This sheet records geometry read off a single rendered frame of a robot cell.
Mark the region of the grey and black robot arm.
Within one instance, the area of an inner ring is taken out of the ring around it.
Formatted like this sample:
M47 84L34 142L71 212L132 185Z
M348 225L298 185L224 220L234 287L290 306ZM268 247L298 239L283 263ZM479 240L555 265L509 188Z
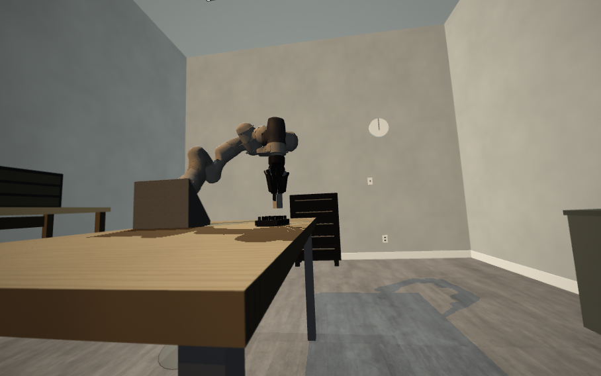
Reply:
M223 167L242 151L251 156L260 157L280 155L292 152L298 146L298 137L294 132L285 131L285 121L271 117L267 126L254 128L250 123L238 125L239 137L233 138L215 149L212 160L201 146L195 146L188 152L189 168L179 179L189 178L198 193L204 182L216 183L221 178ZM263 147L262 147L263 146Z

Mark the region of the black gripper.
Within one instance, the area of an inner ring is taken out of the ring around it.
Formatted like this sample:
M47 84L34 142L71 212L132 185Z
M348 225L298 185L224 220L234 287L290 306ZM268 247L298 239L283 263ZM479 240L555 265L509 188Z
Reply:
M286 192L289 172L285 171L285 157L273 155L268 157L269 167L264 170L269 192L273 194L273 208L283 208L283 193Z

